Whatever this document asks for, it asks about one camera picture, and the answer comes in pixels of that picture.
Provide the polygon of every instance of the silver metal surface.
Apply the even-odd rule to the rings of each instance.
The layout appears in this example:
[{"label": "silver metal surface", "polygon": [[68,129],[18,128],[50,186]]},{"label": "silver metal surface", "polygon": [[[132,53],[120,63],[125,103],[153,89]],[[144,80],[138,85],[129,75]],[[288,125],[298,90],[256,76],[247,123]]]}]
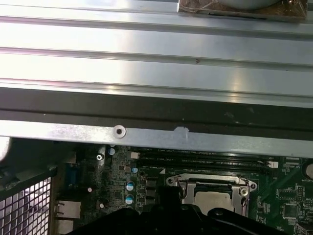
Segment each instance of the silver metal surface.
[{"label": "silver metal surface", "polygon": [[309,164],[306,169],[305,169],[305,173],[308,177],[310,177],[311,179],[313,179],[313,164]]},{"label": "silver metal surface", "polygon": [[2,87],[313,107],[311,12],[292,24],[178,14],[166,2],[0,6]]},{"label": "silver metal surface", "polygon": [[10,137],[0,137],[0,162],[5,158],[11,146]]},{"label": "silver metal surface", "polygon": [[0,120],[0,130],[3,136],[28,139],[313,158],[312,141],[192,133],[187,128],[127,128],[122,139],[113,136],[112,127],[99,126]]},{"label": "silver metal surface", "polygon": [[237,9],[254,10],[277,3],[279,0],[219,0],[220,3]]}]

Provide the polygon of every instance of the capacitor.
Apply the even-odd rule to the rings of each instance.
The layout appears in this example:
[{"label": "capacitor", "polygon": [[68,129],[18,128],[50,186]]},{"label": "capacitor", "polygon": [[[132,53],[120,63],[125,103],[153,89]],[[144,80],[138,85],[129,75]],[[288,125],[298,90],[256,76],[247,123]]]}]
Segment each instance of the capacitor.
[{"label": "capacitor", "polygon": [[132,204],[133,202],[134,202],[134,196],[132,196],[131,194],[128,194],[128,195],[126,196],[125,203],[126,203],[127,205],[130,205],[130,204]]},{"label": "capacitor", "polygon": [[111,156],[114,155],[116,153],[116,150],[114,148],[109,148],[108,150],[108,154],[110,154]]},{"label": "capacitor", "polygon": [[133,182],[133,181],[129,181],[129,182],[126,184],[126,189],[127,189],[127,191],[133,191],[134,186],[135,186],[134,182]]},{"label": "capacitor", "polygon": [[313,163],[306,166],[305,174],[313,180]]}]

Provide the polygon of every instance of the screw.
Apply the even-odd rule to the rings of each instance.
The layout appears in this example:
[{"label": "screw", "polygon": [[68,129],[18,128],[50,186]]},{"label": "screw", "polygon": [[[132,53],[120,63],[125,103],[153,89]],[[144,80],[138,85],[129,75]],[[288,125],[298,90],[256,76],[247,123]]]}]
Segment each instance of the screw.
[{"label": "screw", "polygon": [[102,159],[103,159],[102,154],[98,154],[98,155],[97,155],[97,160],[98,160],[98,161],[101,161]]},{"label": "screw", "polygon": [[240,189],[240,194],[241,194],[242,196],[247,196],[247,195],[248,195],[248,190],[247,190],[246,188],[241,188],[241,189]]},{"label": "screw", "polygon": [[215,211],[215,215],[221,216],[221,215],[223,215],[223,211],[217,210],[217,211]]}]

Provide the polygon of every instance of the metal chassis panel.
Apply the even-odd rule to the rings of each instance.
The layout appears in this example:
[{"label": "metal chassis panel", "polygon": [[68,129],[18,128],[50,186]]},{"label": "metal chassis panel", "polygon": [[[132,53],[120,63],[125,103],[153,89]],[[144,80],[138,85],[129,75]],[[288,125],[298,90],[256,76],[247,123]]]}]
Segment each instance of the metal chassis panel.
[{"label": "metal chassis panel", "polygon": [[[306,22],[292,24],[190,17],[178,14],[175,3],[128,0],[106,3],[109,4],[97,0],[91,3],[0,0],[0,29],[4,32],[0,38],[0,59],[5,64],[0,70],[1,92],[14,88],[101,97],[136,96],[142,100],[154,97],[187,102],[218,101],[266,105],[267,111],[269,105],[275,105],[278,109],[287,108],[294,121],[283,122],[289,123],[289,127],[266,122],[264,125],[261,119],[242,123],[232,118],[233,113],[224,112],[220,118],[230,118],[230,124],[212,120],[197,123],[185,121],[182,113],[173,120],[149,119],[147,114],[130,117],[133,122],[126,126],[126,137],[115,140],[112,123],[127,118],[126,111],[121,116],[105,116],[115,119],[113,122],[106,119],[101,124],[88,125],[86,120],[81,124],[61,124],[60,116],[98,120],[104,116],[88,111],[78,114],[36,110],[38,104],[48,107],[49,102],[53,103],[53,99],[42,103],[38,96],[27,99],[29,109],[1,102],[0,135],[311,157],[310,122],[293,125],[297,123],[296,114],[301,121],[310,117],[308,108],[313,107],[312,12]],[[23,116],[8,117],[14,112],[23,112]],[[36,121],[37,115],[53,118]],[[134,124],[143,120],[172,122],[172,125],[147,124],[150,126],[143,129]],[[210,130],[214,131],[203,131],[200,126],[204,124],[211,125]],[[214,129],[225,124],[233,127],[230,130],[252,127],[257,131],[239,131],[230,136],[229,130]],[[192,125],[195,130],[187,131]],[[261,129],[267,129],[266,133],[262,134]]]}]

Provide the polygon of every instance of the chip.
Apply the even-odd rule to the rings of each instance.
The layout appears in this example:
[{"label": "chip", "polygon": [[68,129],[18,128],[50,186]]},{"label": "chip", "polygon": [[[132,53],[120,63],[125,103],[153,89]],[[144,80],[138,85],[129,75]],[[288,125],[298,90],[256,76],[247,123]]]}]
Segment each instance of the chip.
[{"label": "chip", "polygon": [[298,215],[298,205],[296,204],[284,205],[284,218],[285,219],[296,219],[297,215]]}]

